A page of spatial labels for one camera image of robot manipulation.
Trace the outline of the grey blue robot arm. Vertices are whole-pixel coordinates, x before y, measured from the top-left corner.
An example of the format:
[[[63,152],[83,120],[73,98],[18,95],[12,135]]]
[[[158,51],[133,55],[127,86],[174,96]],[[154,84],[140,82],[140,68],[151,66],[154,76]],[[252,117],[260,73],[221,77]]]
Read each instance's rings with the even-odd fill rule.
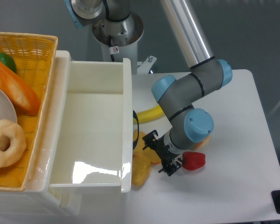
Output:
[[[227,85],[233,73],[225,60],[215,58],[188,0],[163,0],[161,5],[190,73],[180,79],[167,75],[153,84],[152,94],[171,129],[161,137],[151,131],[143,140],[161,159],[162,172],[172,175],[182,165],[179,156],[205,140],[214,128],[211,115],[193,103]]]

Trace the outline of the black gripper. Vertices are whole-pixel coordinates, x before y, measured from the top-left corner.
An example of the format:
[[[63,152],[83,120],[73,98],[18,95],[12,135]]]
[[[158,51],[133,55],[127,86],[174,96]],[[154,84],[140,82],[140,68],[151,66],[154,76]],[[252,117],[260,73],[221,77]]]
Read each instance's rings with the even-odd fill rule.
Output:
[[[164,137],[158,138],[158,132],[156,130],[151,131],[142,139],[144,141],[142,150],[146,150],[147,148],[155,150],[161,159],[162,168],[158,173],[166,173],[167,176],[171,176],[182,167],[182,158],[178,157],[175,159],[179,154],[174,154],[169,151],[170,146],[164,143]]]

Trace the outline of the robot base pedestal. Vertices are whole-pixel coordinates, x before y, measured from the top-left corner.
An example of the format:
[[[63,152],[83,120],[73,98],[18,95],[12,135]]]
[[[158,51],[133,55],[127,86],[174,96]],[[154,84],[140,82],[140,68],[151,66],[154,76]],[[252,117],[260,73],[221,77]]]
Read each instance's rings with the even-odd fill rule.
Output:
[[[138,42],[144,25],[131,11],[129,0],[66,0],[65,5],[76,27],[92,25],[103,61],[122,62],[128,58],[132,74],[137,74]]]

